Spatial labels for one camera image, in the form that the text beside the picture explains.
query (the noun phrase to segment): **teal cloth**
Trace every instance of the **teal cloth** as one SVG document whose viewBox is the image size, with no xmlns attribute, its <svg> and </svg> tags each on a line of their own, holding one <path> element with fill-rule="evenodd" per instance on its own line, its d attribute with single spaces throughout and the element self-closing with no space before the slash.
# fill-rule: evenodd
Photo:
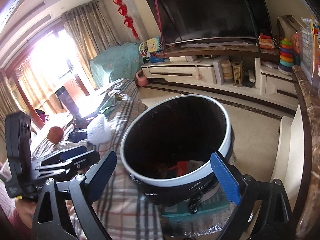
<svg viewBox="0 0 320 240">
<path fill-rule="evenodd" d="M 106 49 L 93 58 L 90 61 L 90 68 L 97 87 L 101 88 L 119 78 L 133 80 L 142 64 L 139 44 L 127 42 Z"/>
</svg>

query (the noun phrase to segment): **person's hand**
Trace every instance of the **person's hand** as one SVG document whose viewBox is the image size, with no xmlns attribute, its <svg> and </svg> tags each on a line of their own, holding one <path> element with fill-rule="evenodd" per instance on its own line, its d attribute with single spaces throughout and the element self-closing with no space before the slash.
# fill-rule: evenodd
<svg viewBox="0 0 320 240">
<path fill-rule="evenodd" d="M 35 214 L 37 203 L 25 199 L 16 199 L 15 205 L 21 221 L 31 229 L 31 215 Z"/>
</svg>

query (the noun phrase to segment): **trash can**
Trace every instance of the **trash can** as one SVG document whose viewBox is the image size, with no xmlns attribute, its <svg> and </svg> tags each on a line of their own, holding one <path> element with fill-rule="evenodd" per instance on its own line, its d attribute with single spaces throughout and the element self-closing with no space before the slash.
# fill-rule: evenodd
<svg viewBox="0 0 320 240">
<path fill-rule="evenodd" d="M 217 185 L 210 156 L 227 160 L 233 131 L 225 108 L 215 99 L 183 95 L 143 112 L 121 142 L 121 160 L 151 202 L 172 206 L 199 199 Z"/>
</svg>

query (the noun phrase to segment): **metal screw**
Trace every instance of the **metal screw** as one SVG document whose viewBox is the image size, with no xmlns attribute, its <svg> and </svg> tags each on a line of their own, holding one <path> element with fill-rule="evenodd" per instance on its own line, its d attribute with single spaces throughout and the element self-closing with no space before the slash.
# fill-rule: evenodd
<svg viewBox="0 0 320 240">
<path fill-rule="evenodd" d="M 281 185 L 282 184 L 281 180 L 279 180 L 279 179 L 274 179 L 274 183 L 277 184 L 277 185 Z"/>
<path fill-rule="evenodd" d="M 81 181 L 81 180 L 83 180 L 83 179 L 84 179 L 84 175 L 83 175 L 83 174 L 78 174 L 78 175 L 76 176 L 76 180 Z"/>
<path fill-rule="evenodd" d="M 249 175 L 249 174 L 243 175 L 243 178 L 244 178 L 245 180 L 247 180 L 247 181 L 251 181 L 251 180 L 252 180 L 252 176 Z"/>
<path fill-rule="evenodd" d="M 50 185 L 50 184 L 52 184 L 52 182 L 53 182 L 53 179 L 47 179 L 45 181 L 46 185 Z"/>
</svg>

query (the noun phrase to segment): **tiled floor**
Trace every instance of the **tiled floor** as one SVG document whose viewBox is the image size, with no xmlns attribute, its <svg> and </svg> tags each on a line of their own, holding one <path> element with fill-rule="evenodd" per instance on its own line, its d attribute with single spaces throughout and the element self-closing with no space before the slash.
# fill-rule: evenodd
<svg viewBox="0 0 320 240">
<path fill-rule="evenodd" d="M 235 132 L 234 152 L 238 161 L 238 169 L 242 174 L 250 174 L 256 180 L 269 181 L 276 160 L 279 140 L 278 129 L 280 126 L 279 117 L 287 114 L 237 98 L 200 90 L 179 89 L 185 92 L 211 96 L 272 113 L 272 117 L 268 117 L 265 114 L 258 114 L 246 109 L 231 106 L 230 104 L 223 104 L 229 113 L 231 124 Z M 139 92 L 142 101 L 149 107 L 165 99 L 180 95 L 178 93 L 150 88 L 140 88 Z"/>
</svg>

